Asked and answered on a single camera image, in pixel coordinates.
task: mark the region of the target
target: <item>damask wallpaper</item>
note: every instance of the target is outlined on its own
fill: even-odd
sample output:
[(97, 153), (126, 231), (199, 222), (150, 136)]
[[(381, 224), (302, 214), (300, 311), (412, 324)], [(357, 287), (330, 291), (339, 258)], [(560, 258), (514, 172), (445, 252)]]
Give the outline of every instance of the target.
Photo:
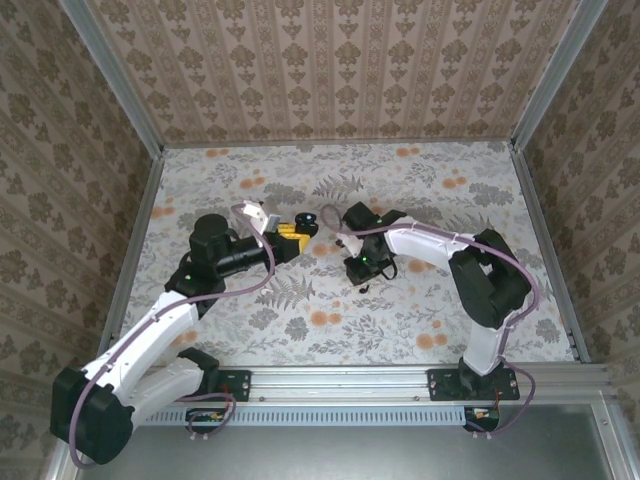
[(590, 353), (640, 439), (640, 2), (609, 1), (525, 154)]
[(38, 478), (51, 382), (95, 354), (150, 159), (56, 1), (0, 2), (0, 478)]
[(577, 0), (89, 0), (164, 142), (510, 136)]

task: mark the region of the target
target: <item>floral patterned surface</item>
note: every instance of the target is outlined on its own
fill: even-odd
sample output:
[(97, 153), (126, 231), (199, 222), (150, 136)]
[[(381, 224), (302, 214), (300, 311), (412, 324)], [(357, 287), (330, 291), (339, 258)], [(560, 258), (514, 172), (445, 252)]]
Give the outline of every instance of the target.
[[(344, 211), (363, 201), (378, 213), (396, 208), (457, 232), (501, 232), (544, 296), (540, 310), (512, 335), (508, 357), (572, 359), (503, 142), (186, 149), (164, 156), (125, 328), (162, 291), (201, 215), (229, 217), (229, 207), (243, 199), (273, 200), (283, 220), (292, 221), (296, 213), (318, 212), (325, 203)], [(225, 365), (457, 361), (471, 321), (450, 273), (401, 258), (396, 280), (376, 279), (361, 294), (345, 275), (345, 251), (334, 242), (331, 231), (321, 228), (303, 255), (278, 266), (268, 288), (219, 301), (194, 331), (173, 343), (164, 360), (195, 345)], [(227, 288), (248, 286), (263, 275), (254, 268), (231, 277)]]

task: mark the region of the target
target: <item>yellow object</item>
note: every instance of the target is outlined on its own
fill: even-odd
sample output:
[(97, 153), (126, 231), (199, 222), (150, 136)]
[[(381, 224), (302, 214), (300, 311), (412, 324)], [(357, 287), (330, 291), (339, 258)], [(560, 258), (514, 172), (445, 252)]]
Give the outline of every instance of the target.
[(311, 236), (305, 233), (296, 233), (296, 226), (293, 223), (281, 223), (278, 225), (278, 233), (289, 240), (298, 240), (300, 253), (309, 245)]

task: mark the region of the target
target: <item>patterned wallpaper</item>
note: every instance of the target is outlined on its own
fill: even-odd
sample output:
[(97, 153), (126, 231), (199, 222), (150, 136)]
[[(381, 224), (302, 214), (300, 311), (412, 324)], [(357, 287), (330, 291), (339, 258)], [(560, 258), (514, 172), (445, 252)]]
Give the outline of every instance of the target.
[(51, 382), (97, 348), (150, 160), (56, 1), (0, 2), (0, 478), (37, 478)]
[(594, 361), (640, 439), (640, 2), (611, 0), (525, 151)]
[(90, 0), (165, 143), (507, 138), (576, 0)]

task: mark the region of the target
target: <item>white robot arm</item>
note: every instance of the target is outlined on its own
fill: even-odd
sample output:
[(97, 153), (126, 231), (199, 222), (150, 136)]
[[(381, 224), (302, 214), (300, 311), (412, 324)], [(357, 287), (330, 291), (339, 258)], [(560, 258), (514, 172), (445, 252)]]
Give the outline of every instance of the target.
[[(268, 214), (253, 202), (245, 202), (243, 213), (268, 244), (253, 236), (239, 238), (220, 215), (198, 219), (189, 238), (190, 251), (145, 316), (82, 370), (65, 368), (56, 377), (51, 408), (55, 436), (68, 442), (75, 430), (77, 449), (104, 464), (120, 453), (133, 431), (153, 413), (180, 397), (217, 391), (222, 375), (217, 360), (195, 348), (142, 377), (169, 344), (193, 328), (217, 300), (195, 301), (194, 297), (224, 292), (226, 277), (253, 265), (269, 268), (267, 248), (276, 265), (291, 261), (318, 230), (316, 217), (310, 213), (298, 214), (295, 225), (279, 223), (279, 215)], [(88, 395), (72, 428), (74, 409), (85, 390)]]
[[(514, 258), (498, 233), (485, 230), (478, 235), (458, 234), (453, 239), (446, 239), (415, 228), (419, 222), (403, 212), (392, 210), (379, 217), (362, 203), (347, 210), (343, 222), (351, 232), (338, 233), (337, 237), (351, 254), (344, 263), (347, 276), (354, 285), (365, 283), (377, 275), (387, 279), (395, 277), (397, 267), (393, 258), (396, 255), (408, 255), (451, 271), (462, 305), (473, 320), (461, 367), (470, 369), (471, 376), (479, 378), (490, 375), (500, 365), (504, 320), (522, 307), (531, 285), (507, 262), (461, 241), (473, 240)], [(412, 227), (366, 233), (367, 230), (393, 225)], [(393, 269), (392, 277), (385, 273), (389, 268)]]

